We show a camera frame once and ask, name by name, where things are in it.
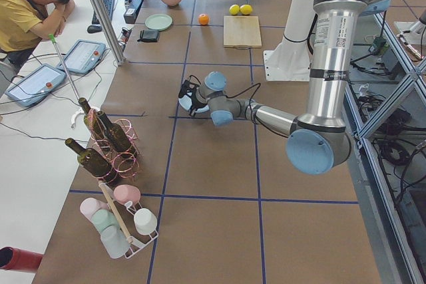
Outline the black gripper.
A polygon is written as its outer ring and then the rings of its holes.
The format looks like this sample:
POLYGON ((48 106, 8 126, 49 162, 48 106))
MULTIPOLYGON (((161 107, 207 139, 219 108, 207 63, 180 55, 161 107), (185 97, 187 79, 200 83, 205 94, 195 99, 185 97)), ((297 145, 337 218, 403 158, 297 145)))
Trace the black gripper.
POLYGON ((188 95, 188 97, 190 99, 190 107, 188 109, 189 114, 204 112, 204 104, 197 99, 194 93, 188 95))

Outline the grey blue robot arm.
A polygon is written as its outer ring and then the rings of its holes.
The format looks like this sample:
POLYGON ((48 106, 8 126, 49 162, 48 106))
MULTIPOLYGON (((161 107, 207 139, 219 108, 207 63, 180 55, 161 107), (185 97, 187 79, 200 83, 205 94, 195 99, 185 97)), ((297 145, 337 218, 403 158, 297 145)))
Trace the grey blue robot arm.
MULTIPOLYGON (((302 0, 293 0, 298 5, 302 0)), ((305 113, 296 116, 255 102, 230 98, 226 77, 211 72, 200 84, 182 83, 178 101, 190 115, 209 112, 216 126, 245 118, 288 139, 286 153, 299 171, 323 174, 344 163, 351 141, 341 117, 357 20, 380 13, 391 0, 308 0, 316 23, 314 51, 308 56, 310 80, 305 113)))

